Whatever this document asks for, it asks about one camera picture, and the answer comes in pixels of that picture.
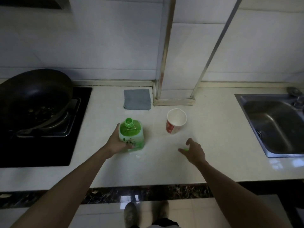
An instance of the green bottle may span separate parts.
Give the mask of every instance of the green bottle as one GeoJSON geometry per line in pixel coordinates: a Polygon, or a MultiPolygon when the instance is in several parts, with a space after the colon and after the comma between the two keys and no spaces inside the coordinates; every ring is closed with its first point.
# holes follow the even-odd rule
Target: green bottle
{"type": "Polygon", "coordinates": [[[142,149],[145,142],[143,139],[143,125],[141,122],[127,118],[119,126],[119,139],[134,146],[133,149],[128,149],[128,151],[142,149]]]}

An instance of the faucet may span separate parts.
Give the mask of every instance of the faucet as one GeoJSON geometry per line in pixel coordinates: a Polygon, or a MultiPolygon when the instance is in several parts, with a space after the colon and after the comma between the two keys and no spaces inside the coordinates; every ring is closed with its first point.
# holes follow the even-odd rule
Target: faucet
{"type": "Polygon", "coordinates": [[[304,108],[304,94],[295,87],[287,87],[287,92],[290,96],[296,97],[296,101],[292,103],[292,106],[296,109],[304,108]]]}

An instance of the gray shoe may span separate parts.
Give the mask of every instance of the gray shoe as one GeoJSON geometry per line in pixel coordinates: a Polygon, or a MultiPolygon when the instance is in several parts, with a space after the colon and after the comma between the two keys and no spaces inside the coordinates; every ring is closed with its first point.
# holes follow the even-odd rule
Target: gray shoe
{"type": "Polygon", "coordinates": [[[168,201],[163,201],[159,208],[158,219],[169,217],[169,203],[168,201]]]}
{"type": "Polygon", "coordinates": [[[124,221],[126,228],[130,228],[138,223],[137,209],[134,203],[128,203],[124,210],[124,221]]]}

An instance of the white paper cup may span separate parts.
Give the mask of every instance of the white paper cup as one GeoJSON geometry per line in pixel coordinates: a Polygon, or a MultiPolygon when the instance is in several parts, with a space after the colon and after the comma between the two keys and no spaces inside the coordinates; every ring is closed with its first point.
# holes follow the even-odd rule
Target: white paper cup
{"type": "Polygon", "coordinates": [[[167,114],[166,130],[168,133],[175,134],[187,122],[187,115],[179,108],[172,109],[167,114]]]}

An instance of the kitchen counter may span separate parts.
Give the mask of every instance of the kitchen counter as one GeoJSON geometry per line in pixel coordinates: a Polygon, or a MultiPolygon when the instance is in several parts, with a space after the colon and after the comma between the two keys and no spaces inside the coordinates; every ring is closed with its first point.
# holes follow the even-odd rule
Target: kitchen counter
{"type": "Polygon", "coordinates": [[[175,106],[152,106],[149,111],[123,108],[124,89],[139,88],[94,86],[71,164],[0,168],[0,192],[50,189],[103,146],[116,124],[127,117],[142,122],[145,147],[107,160],[91,187],[205,183],[177,151],[186,147],[189,137],[202,145],[211,165],[235,181],[304,178],[304,158],[265,156],[234,96],[285,94],[284,88],[199,88],[194,106],[179,106],[188,121],[174,135],[167,133],[165,125],[167,112],[175,106]]]}

